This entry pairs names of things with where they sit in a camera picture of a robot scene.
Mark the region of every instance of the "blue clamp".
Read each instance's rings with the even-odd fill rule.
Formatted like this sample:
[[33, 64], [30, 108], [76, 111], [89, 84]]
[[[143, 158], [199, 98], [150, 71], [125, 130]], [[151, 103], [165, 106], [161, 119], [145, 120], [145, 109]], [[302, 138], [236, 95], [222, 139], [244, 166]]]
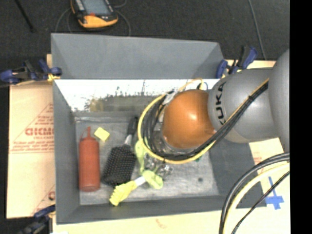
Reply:
[[18, 84], [29, 80], [47, 80], [49, 75], [60, 77], [62, 69], [58, 67], [49, 68], [47, 63], [40, 59], [39, 66], [33, 66], [30, 61], [26, 60], [18, 69], [9, 69], [0, 73], [0, 80], [9, 84]]
[[34, 214], [35, 221], [27, 225], [24, 229], [17, 232], [17, 234], [38, 234], [46, 226], [47, 222], [51, 221], [49, 214], [56, 210], [55, 205], [48, 206]]
[[235, 74], [238, 70], [247, 69], [247, 67], [257, 58], [258, 52], [255, 48], [249, 47], [249, 52], [247, 54], [246, 47], [243, 47], [242, 55], [237, 61], [233, 63], [232, 66], [228, 65], [226, 60], [222, 60], [216, 70], [216, 79], [221, 79], [225, 74]]

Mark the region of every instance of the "black floor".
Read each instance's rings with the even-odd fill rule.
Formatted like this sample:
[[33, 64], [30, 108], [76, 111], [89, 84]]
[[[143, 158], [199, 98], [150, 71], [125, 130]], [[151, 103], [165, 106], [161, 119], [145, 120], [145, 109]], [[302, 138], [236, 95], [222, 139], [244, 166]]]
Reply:
[[[120, 4], [123, 0], [110, 0]], [[19, 67], [25, 58], [44, 57], [51, 51], [54, 32], [69, 0], [19, 0], [35, 32], [15, 0], [0, 0], [0, 70]], [[196, 39], [220, 43], [225, 58], [240, 55], [243, 45], [259, 52], [258, 59], [277, 59], [290, 47], [290, 0], [127, 0], [119, 9], [129, 22], [131, 36]], [[84, 32], [74, 17], [66, 14], [58, 32]], [[121, 19], [97, 33], [128, 35]], [[0, 234], [16, 233], [31, 219], [5, 219], [8, 145], [8, 90], [0, 89]]]

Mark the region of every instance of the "device screen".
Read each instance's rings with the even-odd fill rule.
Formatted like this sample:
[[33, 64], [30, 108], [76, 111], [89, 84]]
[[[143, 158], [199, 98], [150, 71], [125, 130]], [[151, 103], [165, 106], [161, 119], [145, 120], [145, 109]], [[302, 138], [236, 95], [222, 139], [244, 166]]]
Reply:
[[110, 11], [104, 0], [81, 0], [87, 14], [94, 13], [98, 15], [110, 14]]

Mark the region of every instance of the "black handle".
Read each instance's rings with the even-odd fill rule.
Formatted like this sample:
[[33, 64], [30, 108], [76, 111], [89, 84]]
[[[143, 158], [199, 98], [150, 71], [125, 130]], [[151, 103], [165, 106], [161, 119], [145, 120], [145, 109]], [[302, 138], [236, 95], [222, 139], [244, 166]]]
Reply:
[[134, 135], [137, 131], [138, 117], [133, 117], [128, 125], [127, 135]]

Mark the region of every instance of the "kuka logo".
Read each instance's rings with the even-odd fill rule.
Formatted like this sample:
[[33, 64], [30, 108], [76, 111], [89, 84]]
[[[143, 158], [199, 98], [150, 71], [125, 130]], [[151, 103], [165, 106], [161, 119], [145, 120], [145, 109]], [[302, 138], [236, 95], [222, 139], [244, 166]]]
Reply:
[[221, 125], [223, 125], [226, 120], [224, 119], [224, 114], [223, 114], [223, 109], [222, 109], [222, 101], [221, 101], [221, 97], [222, 97], [222, 92], [223, 92], [223, 86], [226, 82], [222, 83], [219, 87], [218, 87], [218, 91], [220, 92], [219, 94], [217, 94], [215, 96], [216, 98], [216, 111], [218, 112], [218, 119]]
[[41, 128], [26, 128], [25, 134], [27, 136], [38, 136], [38, 135], [53, 135], [54, 134], [54, 128], [52, 127], [41, 127]]

